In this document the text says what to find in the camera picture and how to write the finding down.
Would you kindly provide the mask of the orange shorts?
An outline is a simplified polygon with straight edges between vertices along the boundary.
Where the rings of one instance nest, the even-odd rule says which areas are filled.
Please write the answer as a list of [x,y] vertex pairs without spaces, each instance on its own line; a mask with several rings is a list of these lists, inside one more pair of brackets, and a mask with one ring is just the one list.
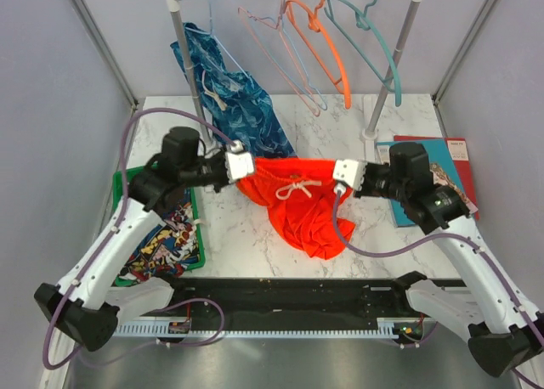
[[256,172],[240,180],[237,188],[267,209],[277,234],[309,257],[329,260],[342,253],[341,239],[351,239],[355,224],[339,218],[340,235],[333,227],[335,161],[258,157],[255,166]]

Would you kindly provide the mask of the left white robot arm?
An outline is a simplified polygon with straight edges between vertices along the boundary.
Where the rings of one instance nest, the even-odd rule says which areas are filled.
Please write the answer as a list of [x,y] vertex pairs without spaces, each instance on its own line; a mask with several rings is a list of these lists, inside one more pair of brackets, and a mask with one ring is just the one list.
[[199,155],[200,134],[175,127],[161,151],[127,186],[113,218],[76,266],[56,284],[41,284],[34,299],[51,325],[90,352],[103,347],[120,324],[163,310],[177,315],[185,293],[151,278],[132,287],[115,287],[116,276],[140,242],[163,223],[186,189],[212,186],[215,191],[252,175],[252,155],[236,140],[214,155]]

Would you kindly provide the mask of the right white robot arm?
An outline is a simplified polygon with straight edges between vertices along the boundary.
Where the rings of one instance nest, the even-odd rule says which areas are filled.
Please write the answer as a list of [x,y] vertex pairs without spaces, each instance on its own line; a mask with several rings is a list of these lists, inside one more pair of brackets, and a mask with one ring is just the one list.
[[356,198],[398,202],[423,232],[421,240],[384,252],[383,258],[432,242],[473,297],[465,302],[425,275],[411,272],[397,278],[396,289],[389,294],[395,313],[405,316],[417,311],[435,319],[465,341],[479,367],[493,377],[513,372],[543,353],[543,311],[496,260],[460,195],[449,185],[435,183],[422,144],[394,144],[385,164],[338,162],[334,178],[352,189]]

